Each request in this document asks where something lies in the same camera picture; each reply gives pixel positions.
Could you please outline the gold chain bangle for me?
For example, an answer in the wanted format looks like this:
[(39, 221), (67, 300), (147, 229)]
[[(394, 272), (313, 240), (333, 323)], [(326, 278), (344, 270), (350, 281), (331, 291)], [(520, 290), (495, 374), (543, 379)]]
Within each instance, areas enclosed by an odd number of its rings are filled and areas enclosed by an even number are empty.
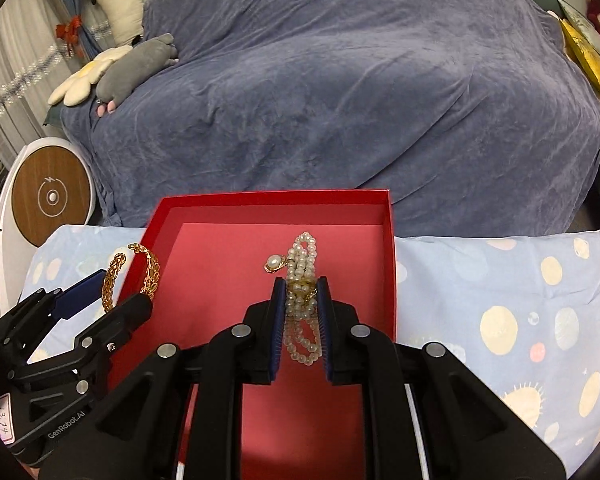
[(105, 313), (114, 310), (116, 306), (114, 294), (117, 290), (118, 278), (124, 274), (120, 292), (126, 282), (140, 285), (141, 294), (153, 300), (160, 283), (161, 268), (156, 255), (140, 243), (131, 243), (122, 252), (116, 252), (110, 259), (102, 281), (100, 301)]

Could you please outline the round wooden white side table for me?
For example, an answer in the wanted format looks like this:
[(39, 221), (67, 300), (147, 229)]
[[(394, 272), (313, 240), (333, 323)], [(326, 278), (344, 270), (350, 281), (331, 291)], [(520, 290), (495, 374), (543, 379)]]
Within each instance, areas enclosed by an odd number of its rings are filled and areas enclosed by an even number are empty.
[(38, 247), (64, 224), (87, 224), (95, 202), (75, 145), (43, 138), (20, 151), (0, 193), (0, 317), (18, 302)]

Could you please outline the blue planet print cloth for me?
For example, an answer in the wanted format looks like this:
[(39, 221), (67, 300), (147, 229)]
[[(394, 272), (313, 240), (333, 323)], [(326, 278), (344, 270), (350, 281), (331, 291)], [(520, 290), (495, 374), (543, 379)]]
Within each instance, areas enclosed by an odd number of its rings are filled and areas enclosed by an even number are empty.
[[(270, 296), (265, 260), (301, 226), (185, 223), (152, 250), (154, 313), (116, 357), (120, 380), (163, 342), (203, 344)], [(379, 226), (312, 226), (334, 298), (400, 344), (444, 344), (576, 470), (600, 442), (600, 231), (547, 237), (399, 238)], [(244, 393), (242, 476), (357, 479), (361, 396), (321, 364), (283, 358)]]

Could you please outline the cream flower plush cushion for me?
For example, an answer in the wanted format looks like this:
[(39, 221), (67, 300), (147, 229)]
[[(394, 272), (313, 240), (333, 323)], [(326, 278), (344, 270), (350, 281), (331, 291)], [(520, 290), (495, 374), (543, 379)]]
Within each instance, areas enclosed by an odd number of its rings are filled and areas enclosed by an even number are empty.
[(99, 82), (108, 68), (131, 51), (131, 46), (122, 46), (99, 53), (94, 60), (85, 64), (60, 84), (48, 98), (47, 104), (49, 106), (59, 103), (65, 106), (81, 104), (88, 98), (92, 87)]

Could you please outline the grey plush toy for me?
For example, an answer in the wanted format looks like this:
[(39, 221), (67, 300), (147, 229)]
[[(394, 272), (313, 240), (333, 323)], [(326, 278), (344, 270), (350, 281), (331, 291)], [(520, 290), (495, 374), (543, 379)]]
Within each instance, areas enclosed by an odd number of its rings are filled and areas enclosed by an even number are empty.
[(178, 62), (178, 49), (169, 34), (151, 38), (132, 47), (112, 64), (96, 86), (96, 115), (111, 114), (143, 82)]

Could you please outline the white sheer curtain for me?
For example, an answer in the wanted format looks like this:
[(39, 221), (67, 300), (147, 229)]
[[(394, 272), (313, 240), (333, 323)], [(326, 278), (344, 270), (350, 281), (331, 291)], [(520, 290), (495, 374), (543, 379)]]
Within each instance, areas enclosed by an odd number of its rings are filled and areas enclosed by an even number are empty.
[[(20, 150), (44, 136), (61, 136), (46, 126), (47, 99), (88, 61), (70, 55), (56, 26), (69, 17), (61, 0), (3, 0), (0, 6), (0, 161), (12, 166)], [(114, 44), (104, 12), (82, 0), (84, 27), (100, 52)]]

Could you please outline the dark blue velvet blanket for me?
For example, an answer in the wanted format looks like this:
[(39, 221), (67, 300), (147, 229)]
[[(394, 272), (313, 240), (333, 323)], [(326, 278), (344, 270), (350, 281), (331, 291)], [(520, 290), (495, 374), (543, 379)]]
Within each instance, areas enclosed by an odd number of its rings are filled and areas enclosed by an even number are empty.
[(178, 62), (65, 108), (107, 223), (163, 197), (386, 188), (400, 236), (564, 232), (600, 101), (533, 0), (149, 0)]

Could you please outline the blue drape with red bow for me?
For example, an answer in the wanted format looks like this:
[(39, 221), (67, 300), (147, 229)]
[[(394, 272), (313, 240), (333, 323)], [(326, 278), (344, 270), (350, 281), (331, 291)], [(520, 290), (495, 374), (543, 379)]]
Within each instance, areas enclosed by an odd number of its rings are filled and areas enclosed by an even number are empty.
[(62, 40), (70, 55), (92, 60), (100, 52), (93, 35), (84, 27), (82, 0), (61, 0), (69, 17), (56, 26), (56, 36)]

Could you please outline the gold satin cushion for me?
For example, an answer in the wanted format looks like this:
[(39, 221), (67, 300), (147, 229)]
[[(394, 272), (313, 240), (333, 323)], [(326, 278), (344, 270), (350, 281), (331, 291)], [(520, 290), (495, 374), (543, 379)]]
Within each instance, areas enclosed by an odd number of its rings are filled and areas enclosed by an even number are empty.
[(559, 23), (567, 48), (574, 55), (590, 84), (600, 94), (600, 54), (566, 20), (560, 20)]

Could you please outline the silver grey cushion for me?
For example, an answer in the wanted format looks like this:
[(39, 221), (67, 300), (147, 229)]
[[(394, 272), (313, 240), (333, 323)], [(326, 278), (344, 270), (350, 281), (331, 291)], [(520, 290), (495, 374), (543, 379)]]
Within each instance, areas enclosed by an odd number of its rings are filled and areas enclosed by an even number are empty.
[(586, 41), (600, 55), (600, 33), (594, 27), (594, 24), (589, 21), (580, 11), (573, 6), (570, 6), (565, 0), (557, 0), (562, 12), (564, 12), (568, 22), (577, 29), (578, 32), (586, 39)]

